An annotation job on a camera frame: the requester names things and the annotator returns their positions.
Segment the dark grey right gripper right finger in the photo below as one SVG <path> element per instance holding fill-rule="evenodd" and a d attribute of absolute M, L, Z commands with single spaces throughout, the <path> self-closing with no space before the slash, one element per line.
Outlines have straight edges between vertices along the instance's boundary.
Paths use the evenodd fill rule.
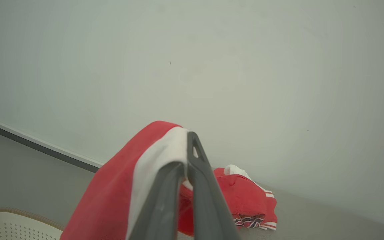
<path fill-rule="evenodd" d="M 240 234 L 195 132 L 187 134 L 187 178 L 193 186 L 195 240 L 239 240 Z"/>

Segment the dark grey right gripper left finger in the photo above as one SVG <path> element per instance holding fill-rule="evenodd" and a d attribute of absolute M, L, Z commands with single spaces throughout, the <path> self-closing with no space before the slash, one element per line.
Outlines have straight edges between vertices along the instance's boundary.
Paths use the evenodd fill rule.
<path fill-rule="evenodd" d="M 177 238 L 179 189 L 183 180 L 184 164 L 181 162 L 166 164 L 157 172 L 129 240 Z"/>

